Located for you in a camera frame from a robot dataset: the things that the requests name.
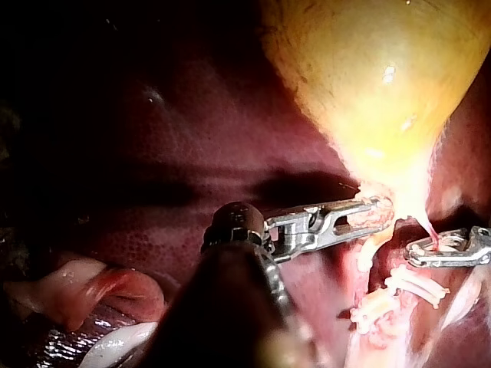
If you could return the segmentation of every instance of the metal jaw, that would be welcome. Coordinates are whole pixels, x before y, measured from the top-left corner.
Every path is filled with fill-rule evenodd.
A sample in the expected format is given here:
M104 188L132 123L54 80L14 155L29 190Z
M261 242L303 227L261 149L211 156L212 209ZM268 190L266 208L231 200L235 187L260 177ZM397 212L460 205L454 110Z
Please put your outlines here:
M473 226L466 236L464 228L441 232L439 251L433 251L431 238L409 243L404 257L417 268L457 268L487 265L491 260L491 229Z
M336 223L348 215L376 210L379 205L380 199L369 198L277 210L265 220L263 246L269 248L276 263L282 263L302 253L381 232L390 225L389 222L371 227ZM271 239L271 230L274 228L278 229L277 241Z

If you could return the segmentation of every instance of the metal grasper jaw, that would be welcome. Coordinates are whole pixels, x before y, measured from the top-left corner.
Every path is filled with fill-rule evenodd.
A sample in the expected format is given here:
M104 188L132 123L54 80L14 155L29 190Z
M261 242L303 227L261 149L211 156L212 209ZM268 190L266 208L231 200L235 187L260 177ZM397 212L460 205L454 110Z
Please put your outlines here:
M424 238L409 243L404 257L417 268L457 268L487 265L491 260L491 229L473 226L466 236L464 228L441 232L439 251L432 251L433 241Z
M272 250L275 262L282 263L302 253L381 232L390 224L357 227L336 223L348 215L376 210L380 204L381 199L374 197L277 210L265 220L265 246ZM274 228L278 229L277 241L269 236Z

